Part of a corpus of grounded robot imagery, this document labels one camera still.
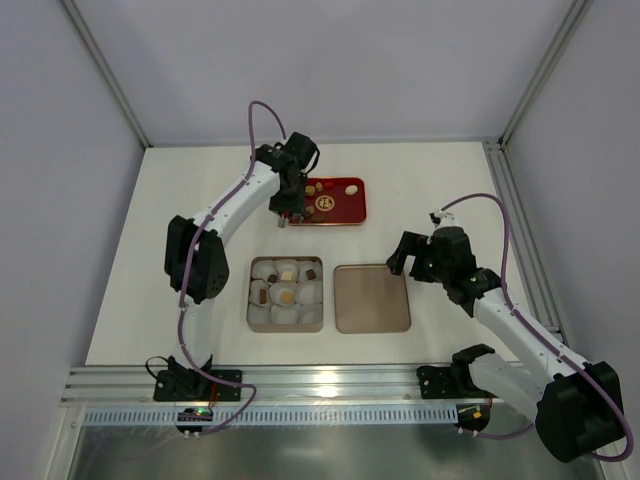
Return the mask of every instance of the food item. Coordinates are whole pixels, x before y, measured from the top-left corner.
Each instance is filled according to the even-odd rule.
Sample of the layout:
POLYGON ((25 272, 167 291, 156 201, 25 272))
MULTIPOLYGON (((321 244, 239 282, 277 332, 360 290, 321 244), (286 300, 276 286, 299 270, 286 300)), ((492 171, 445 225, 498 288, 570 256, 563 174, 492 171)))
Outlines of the food item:
POLYGON ((269 289, 271 300, 273 303, 283 307, 290 306, 295 299, 297 287, 295 283, 278 282, 269 289))
POLYGON ((293 282, 293 272, 290 270, 285 270, 280 275, 281 282, 293 282))
POLYGON ((268 307, 258 307, 250 303, 247 311, 247 322, 250 325, 267 325, 271 323, 271 310, 268 307))
POLYGON ((273 260, 261 260, 256 262, 251 269, 251 277, 264 280, 268 283, 275 283, 278 280, 278 271, 276 270, 276 264, 273 260))
POLYGON ((314 303, 300 308, 298 315, 299 325, 316 325, 318 323, 322 323, 322 305, 314 303))
POLYGON ((249 301, 254 305, 271 306, 269 299, 269 285, 264 280, 254 280, 249 286, 249 301))
POLYGON ((271 321, 276 325, 295 325, 298 323, 300 306, 281 307, 274 305, 271 307, 271 321))
POLYGON ((280 301, 282 303, 293 303, 293 293, 288 290, 283 291, 280 294, 280 301))
POLYGON ((322 282, 307 280, 302 282, 296 290, 296 303, 310 305, 322 302, 322 282))
POLYGON ((322 265, 320 262, 303 260, 300 262, 300 282, 307 280, 320 280, 322 278, 322 265))
POLYGON ((298 281, 298 262, 296 260, 276 260, 275 265, 276 270, 278 271, 278 275, 283 282, 298 281))

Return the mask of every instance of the metal frame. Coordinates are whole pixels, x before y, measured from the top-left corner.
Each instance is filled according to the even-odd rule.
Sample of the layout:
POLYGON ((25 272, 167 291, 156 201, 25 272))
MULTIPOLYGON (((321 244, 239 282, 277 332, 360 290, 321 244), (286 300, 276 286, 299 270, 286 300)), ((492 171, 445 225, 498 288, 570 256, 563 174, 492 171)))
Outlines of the metal frame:
POLYGON ((533 77, 529 80, 524 93, 520 97, 511 118, 509 118, 509 121, 505 126, 504 132, 499 140, 501 146, 507 145, 511 138, 513 138, 516 128, 518 128, 518 125, 520 125, 520 122, 529 111, 533 102, 549 79, 551 72, 558 64, 560 57, 567 48, 573 34, 577 30, 578 26, 580 26, 582 19, 592 3, 593 0, 573 0, 573 3, 562 20, 562 23, 551 39, 551 43, 544 52, 544 55, 542 55, 542 59, 536 67, 533 77))
MULTIPOLYGON (((314 407, 316 412, 318 408, 326 407, 342 415, 344 413, 340 412, 344 411, 373 413, 370 418, 358 418, 359 423, 454 423, 455 417, 438 418, 437 412, 451 412, 456 404, 478 404, 486 401, 484 398, 422 400, 416 376, 418 366, 422 364, 218 368, 241 369, 243 382, 253 383, 258 387, 254 405, 259 409, 282 411, 284 407, 295 411, 308 406, 314 407), (430 411, 436 412, 436 415, 430 418, 430 411), (396 418, 386 417, 389 413, 393 415, 393 412, 396 412, 396 418)), ((157 371, 162 367, 151 368, 157 371)), ((109 413, 114 411, 112 407, 119 407, 125 413, 157 410, 159 404, 154 403, 152 399, 154 386, 154 379, 144 367, 72 369, 60 402, 64 419, 47 478, 67 478, 80 427, 87 412, 106 413, 103 423, 100 423, 100 415, 92 416, 92 425, 109 425, 109 422, 113 421, 113 416, 109 416, 109 413)), ((206 406, 206 402, 167 405, 170 409, 187 406, 206 406)), ((317 413, 316 417, 318 422, 326 421, 326 418, 318 416, 317 413)))
POLYGON ((76 32, 78 38, 82 42, 82 46, 89 55, 89 58, 92 60, 94 66, 96 67, 100 78, 102 78, 102 81, 104 82, 104 85, 107 87, 107 90, 109 90, 109 93, 111 94, 113 100, 120 109, 122 116, 127 121, 127 124, 133 131, 134 135, 138 137, 140 145, 142 145, 142 148, 151 147, 152 145, 151 143, 149 143, 142 125, 140 125, 140 122, 138 121, 133 109, 131 108, 127 97, 122 91, 122 88, 120 87, 116 76, 113 74, 111 67, 107 63, 107 60, 104 58, 104 55, 102 54, 98 43, 93 37, 91 30, 89 29, 89 25, 87 25, 87 22, 84 20, 82 13, 80 13, 75 0, 57 1, 63 13, 69 20, 69 23, 73 27, 73 30, 76 32))

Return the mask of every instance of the white wall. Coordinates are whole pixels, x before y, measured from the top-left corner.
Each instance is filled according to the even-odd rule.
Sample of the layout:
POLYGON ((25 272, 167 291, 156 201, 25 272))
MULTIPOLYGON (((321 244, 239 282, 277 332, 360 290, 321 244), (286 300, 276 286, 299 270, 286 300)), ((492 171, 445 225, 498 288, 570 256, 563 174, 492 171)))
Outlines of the white wall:
POLYGON ((0 2, 0 477, 42 467, 142 149, 55 1, 0 2))
POLYGON ((496 137, 571 1, 77 3, 153 144, 220 144, 252 99, 325 143, 496 137))
POLYGON ((637 0, 594 2, 510 146, 571 345, 618 371, 636 435, 639 26, 637 0))

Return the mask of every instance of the metal tray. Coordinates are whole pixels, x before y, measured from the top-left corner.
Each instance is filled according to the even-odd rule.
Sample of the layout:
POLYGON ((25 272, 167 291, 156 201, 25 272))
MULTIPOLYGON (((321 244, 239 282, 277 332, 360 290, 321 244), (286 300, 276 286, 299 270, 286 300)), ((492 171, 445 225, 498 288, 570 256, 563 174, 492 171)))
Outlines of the metal tray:
POLYGON ((340 333, 401 333, 411 327, 404 275, 386 265, 342 265, 333 272, 340 333))

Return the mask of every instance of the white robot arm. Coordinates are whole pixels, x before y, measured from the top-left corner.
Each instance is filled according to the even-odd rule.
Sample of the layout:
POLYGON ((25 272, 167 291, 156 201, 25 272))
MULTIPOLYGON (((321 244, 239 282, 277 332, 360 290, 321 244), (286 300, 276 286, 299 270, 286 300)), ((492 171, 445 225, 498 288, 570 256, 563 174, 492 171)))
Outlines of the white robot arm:
MULTIPOLYGON (((469 237, 451 213, 438 211, 431 219, 436 224, 432 236, 403 233, 387 260, 391 273, 402 275, 407 256, 414 256, 409 276, 442 284, 449 299, 494 332, 522 367, 505 362, 486 345, 476 345, 454 354, 446 372, 432 366, 418 369, 423 398, 495 395, 535 423, 545 447, 563 462, 622 438, 622 395, 613 368, 605 362, 588 363, 513 302, 502 279, 476 265, 469 237)), ((473 430, 487 423, 488 417, 484 423, 471 420, 473 430)))

